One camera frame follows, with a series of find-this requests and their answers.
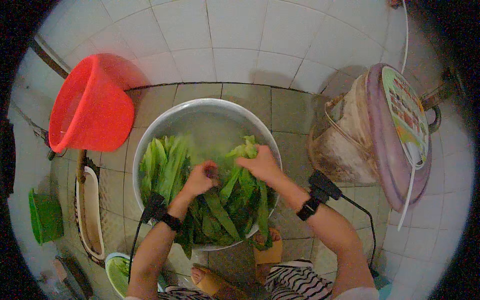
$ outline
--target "leafy green vegetable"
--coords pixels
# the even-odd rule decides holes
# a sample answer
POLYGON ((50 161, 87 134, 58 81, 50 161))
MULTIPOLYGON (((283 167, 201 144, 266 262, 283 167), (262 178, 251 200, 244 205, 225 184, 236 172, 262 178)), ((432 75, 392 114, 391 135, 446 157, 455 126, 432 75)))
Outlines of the leafy green vegetable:
POLYGON ((230 171, 230 178, 228 179, 227 184, 220 190, 220 195, 222 196, 222 204, 227 203, 228 198, 232 194, 232 190, 237 183, 242 167, 234 166, 230 171))
POLYGON ((227 211, 222 207, 218 195, 208 191, 204 194, 205 202, 215 218, 222 224, 225 230, 233 237, 234 240, 241 240, 237 228, 228 216, 227 211))
POLYGON ((267 186, 265 182, 258 181, 258 188, 260 189, 260 203, 258 204, 258 230, 265 238, 269 235, 268 230, 268 202, 267 202, 267 186))
MULTIPOLYGON (((272 245, 268 215, 275 204, 275 193, 247 169, 234 164, 237 157, 257 156, 255 136, 248 135, 243 139, 245 143, 227 155, 215 156, 215 161, 222 165, 219 175, 223 184, 192 201, 182 230, 175 237, 174 241, 182 246, 189 258, 194 243, 228 246, 245 239, 254 223, 266 237, 265 245, 254 245, 259 249, 272 245)), ((144 203, 151 191, 156 191, 165 198, 163 205, 167 206, 185 185, 191 164, 201 163, 201 157, 205 155, 198 152, 188 134, 153 138, 140 163, 140 190, 144 203)))
POLYGON ((243 205, 247 205, 248 200, 252 196, 253 191, 255 190, 255 180, 250 175, 250 172, 242 168, 241 174, 239 176, 241 198, 243 200, 243 205))

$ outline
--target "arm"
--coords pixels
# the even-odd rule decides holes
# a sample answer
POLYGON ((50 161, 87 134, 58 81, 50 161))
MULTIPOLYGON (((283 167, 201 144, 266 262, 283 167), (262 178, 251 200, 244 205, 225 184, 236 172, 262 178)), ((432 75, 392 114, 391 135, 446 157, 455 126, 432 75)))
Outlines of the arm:
MULTIPOLYGON (((210 179, 204 174, 205 168, 216 168, 216 165, 212 161, 206 161, 193 169, 183 189, 168 206, 168 213, 171 216, 183 221, 192 200, 217 185, 216 180, 210 179)), ((132 263, 132 275, 127 296, 135 296, 144 300, 158 299, 156 283, 170 252, 175 234, 176 232, 163 222, 158 222, 148 232, 132 263)))
MULTIPOLYGON (((310 195, 282 173, 267 146, 257 146, 257 149, 257 158, 238 158, 237 163, 264 180, 285 199, 290 208, 298 212, 310 195)), ((341 214, 321 204, 306 222, 324 245, 337 255, 338 267, 332 299, 352 288, 374 287, 361 241, 353 226, 341 214)))

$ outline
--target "metal basin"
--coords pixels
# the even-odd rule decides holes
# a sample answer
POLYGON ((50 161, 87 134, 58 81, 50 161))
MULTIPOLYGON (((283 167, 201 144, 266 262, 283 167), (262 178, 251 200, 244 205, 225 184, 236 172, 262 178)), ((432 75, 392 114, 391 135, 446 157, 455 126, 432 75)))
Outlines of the metal basin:
MULTIPOLYGON (((272 134, 262 121, 260 121, 260 119, 258 119, 253 113, 240 105, 221 99, 203 98, 188 101, 161 114, 152 124, 150 124, 137 146, 135 158, 133 160, 133 191, 141 211, 144 210, 144 204, 140 197, 141 178, 139 177, 139 165, 145 154, 148 143, 152 141, 153 137, 179 134, 179 132, 175 131, 175 128, 177 128, 179 124, 181 125, 187 120, 189 122, 195 122, 197 117, 200 119, 202 114, 209 114, 212 117, 217 116, 218 118, 226 119, 228 123, 240 125, 247 134, 254 134, 257 143, 265 144, 270 147, 278 165, 282 168, 280 153, 272 134)), ((212 130, 210 133, 213 137, 216 136, 215 130, 212 130)), ((276 194, 275 197, 276 202, 274 207, 276 207, 278 203, 278 194, 276 194)), ((251 237, 257 230, 258 225, 254 224, 252 230, 247 235, 247 238, 251 237)), ((193 248, 203 251, 212 251, 229 248, 239 243, 241 243, 241 241, 227 247, 194 245, 193 248)))

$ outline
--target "green plastic basket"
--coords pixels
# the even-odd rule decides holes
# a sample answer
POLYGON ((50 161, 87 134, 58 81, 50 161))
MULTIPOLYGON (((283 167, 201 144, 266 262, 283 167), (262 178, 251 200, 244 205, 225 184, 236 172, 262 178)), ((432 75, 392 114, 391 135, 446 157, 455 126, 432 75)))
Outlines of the green plastic basket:
POLYGON ((33 189, 28 194, 32 230, 36 241, 43 245, 63 236, 63 220, 58 200, 37 195, 33 189))

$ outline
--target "purple lid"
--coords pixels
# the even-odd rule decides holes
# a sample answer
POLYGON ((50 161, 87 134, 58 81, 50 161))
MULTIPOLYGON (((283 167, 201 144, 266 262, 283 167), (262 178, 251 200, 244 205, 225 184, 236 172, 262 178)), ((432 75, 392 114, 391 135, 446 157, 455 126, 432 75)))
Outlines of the purple lid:
MULTIPOLYGON (((384 84, 382 82, 382 70, 385 66, 392 68, 387 64, 378 63, 369 70, 367 78, 367 106, 380 182, 388 202, 393 209, 401 212, 408 192, 412 166, 404 152, 404 147, 399 139, 385 96, 384 84)), ((404 82, 407 83, 398 71, 395 72, 396 76, 404 79, 404 82)), ((426 129, 426 134, 428 136, 427 145, 431 145, 428 128, 426 129)), ((427 185, 432 164, 432 147, 427 146, 424 149, 424 153, 426 154, 424 164, 415 171, 409 208, 412 205, 414 206, 421 198, 427 185)))

